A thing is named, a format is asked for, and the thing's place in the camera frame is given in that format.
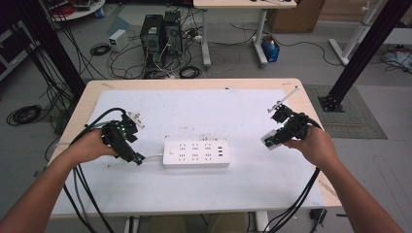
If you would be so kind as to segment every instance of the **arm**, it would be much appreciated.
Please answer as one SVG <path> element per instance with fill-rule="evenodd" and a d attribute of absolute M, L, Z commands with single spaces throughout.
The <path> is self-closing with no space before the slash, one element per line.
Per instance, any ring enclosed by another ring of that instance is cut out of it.
<path fill-rule="evenodd" d="M 61 153 L 0 220 L 0 232 L 44 232 L 70 171 L 104 154 L 116 154 L 93 130 Z"/>
<path fill-rule="evenodd" d="M 330 180 L 355 232 L 403 232 L 394 219 L 366 191 L 339 160 L 330 136 L 309 126 L 305 140 L 285 146 L 300 150 Z"/>

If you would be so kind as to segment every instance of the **computer tower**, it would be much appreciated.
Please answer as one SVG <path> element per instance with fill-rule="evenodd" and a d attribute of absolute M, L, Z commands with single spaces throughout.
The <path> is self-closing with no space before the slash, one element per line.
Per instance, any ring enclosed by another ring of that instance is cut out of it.
<path fill-rule="evenodd" d="M 166 32 L 162 15 L 146 15 L 140 32 L 144 51 L 162 52 L 166 46 Z"/>
<path fill-rule="evenodd" d="M 169 44 L 169 55 L 180 55 L 183 53 L 181 12 L 165 12 L 164 27 L 166 30 L 167 43 Z"/>
<path fill-rule="evenodd" d="M 166 62 L 167 37 L 162 15 L 146 15 L 140 32 L 146 68 L 161 68 Z"/>

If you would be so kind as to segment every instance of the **table leg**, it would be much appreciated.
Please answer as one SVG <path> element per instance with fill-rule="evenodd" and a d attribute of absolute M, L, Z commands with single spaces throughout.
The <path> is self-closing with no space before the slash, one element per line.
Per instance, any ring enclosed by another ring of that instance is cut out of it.
<path fill-rule="evenodd" d="M 267 217 L 266 211 L 255 212 L 255 219 L 257 222 L 257 232 L 262 232 L 263 230 L 266 230 L 266 231 L 270 230 L 269 227 L 265 229 L 267 223 L 269 223 L 269 218 Z"/>
<path fill-rule="evenodd" d="M 126 226 L 124 227 L 124 233 L 137 233 L 139 229 L 139 217 L 130 216 L 126 220 Z"/>
<path fill-rule="evenodd" d="M 212 64 L 210 60 L 209 45 L 207 44 L 207 10 L 203 10 L 203 36 L 202 36 L 202 54 L 203 54 L 203 65 L 207 70 Z"/>
<path fill-rule="evenodd" d="M 261 49 L 261 34 L 263 32 L 263 26 L 264 26 L 264 21 L 266 20 L 266 13 L 267 9 L 262 9 L 260 12 L 260 19 L 258 23 L 258 30 L 257 30 L 257 35 L 253 38 L 254 41 L 254 46 L 257 51 L 257 56 L 260 61 L 260 68 L 263 67 L 263 65 L 267 65 L 267 59 L 266 56 L 264 55 L 263 50 Z"/>

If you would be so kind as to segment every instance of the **cardboard box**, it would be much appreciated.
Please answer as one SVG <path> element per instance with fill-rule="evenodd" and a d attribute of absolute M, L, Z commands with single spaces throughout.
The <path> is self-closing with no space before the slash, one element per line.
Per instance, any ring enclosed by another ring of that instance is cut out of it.
<path fill-rule="evenodd" d="M 271 48 L 270 45 L 270 42 L 272 41 L 274 42 L 274 48 Z M 275 38 L 273 38 L 272 36 L 263 37 L 263 39 L 261 40 L 261 48 L 268 62 L 275 62 L 278 60 L 280 48 L 278 43 L 276 43 Z"/>
<path fill-rule="evenodd" d="M 297 1 L 296 8 L 269 11 L 267 21 L 271 32 L 313 32 L 326 0 Z"/>

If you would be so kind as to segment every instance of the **electrical outlet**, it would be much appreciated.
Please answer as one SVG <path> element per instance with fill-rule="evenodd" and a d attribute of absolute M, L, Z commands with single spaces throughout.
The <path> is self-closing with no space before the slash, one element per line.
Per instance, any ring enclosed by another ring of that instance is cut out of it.
<path fill-rule="evenodd" d="M 178 141 L 164 144 L 163 165 L 166 168 L 228 167 L 227 141 Z"/>

